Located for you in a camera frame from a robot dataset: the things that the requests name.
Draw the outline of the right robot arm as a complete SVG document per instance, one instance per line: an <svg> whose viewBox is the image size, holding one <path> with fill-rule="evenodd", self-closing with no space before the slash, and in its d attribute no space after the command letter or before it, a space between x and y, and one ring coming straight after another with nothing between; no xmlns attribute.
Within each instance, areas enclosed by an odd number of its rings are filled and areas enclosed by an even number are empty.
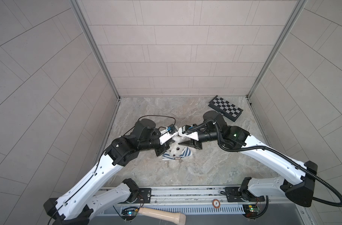
<svg viewBox="0 0 342 225"><path fill-rule="evenodd" d="M219 112L208 111L203 119L200 125L183 126L179 129L179 135L190 138L198 147L203 142L217 141L222 150L240 152L279 174L279 177L272 179L245 178L239 189L245 199L278 196L303 207L311 206L317 164L312 161L301 162L280 153L243 128L228 125Z"/></svg>

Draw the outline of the blue white striped sweater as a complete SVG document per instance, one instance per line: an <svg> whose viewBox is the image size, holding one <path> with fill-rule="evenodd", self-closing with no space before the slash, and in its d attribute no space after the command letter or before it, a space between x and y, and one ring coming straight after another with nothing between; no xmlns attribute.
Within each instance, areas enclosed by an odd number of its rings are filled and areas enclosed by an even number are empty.
<svg viewBox="0 0 342 225"><path fill-rule="evenodd" d="M177 147L176 149L168 150L162 155L162 160L180 160L185 157L192 156L192 151L187 146L183 146L183 148Z"/></svg>

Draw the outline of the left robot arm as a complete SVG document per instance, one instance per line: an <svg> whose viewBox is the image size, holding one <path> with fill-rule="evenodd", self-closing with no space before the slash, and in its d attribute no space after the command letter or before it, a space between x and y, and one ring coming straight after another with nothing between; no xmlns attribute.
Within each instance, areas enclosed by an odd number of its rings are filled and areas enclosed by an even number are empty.
<svg viewBox="0 0 342 225"><path fill-rule="evenodd" d="M173 136L177 135L175 125L161 131L149 119L135 123L132 132L112 141L99 158L97 164L69 191L59 198L50 198L44 209L52 225L87 225L90 220L105 209L125 201L137 199L139 187L132 179L125 179L114 189L97 195L99 189L140 151L155 150L157 156L169 149Z"/></svg>

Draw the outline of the white teddy bear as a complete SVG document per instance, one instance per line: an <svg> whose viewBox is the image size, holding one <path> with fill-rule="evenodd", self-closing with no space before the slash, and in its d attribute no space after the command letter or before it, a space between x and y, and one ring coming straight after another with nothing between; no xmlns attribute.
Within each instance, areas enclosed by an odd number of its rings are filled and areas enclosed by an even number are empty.
<svg viewBox="0 0 342 225"><path fill-rule="evenodd" d="M174 136L170 140L170 148L162 155L162 160L180 160L192 156L192 151L188 146L180 145L187 140L186 137Z"/></svg>

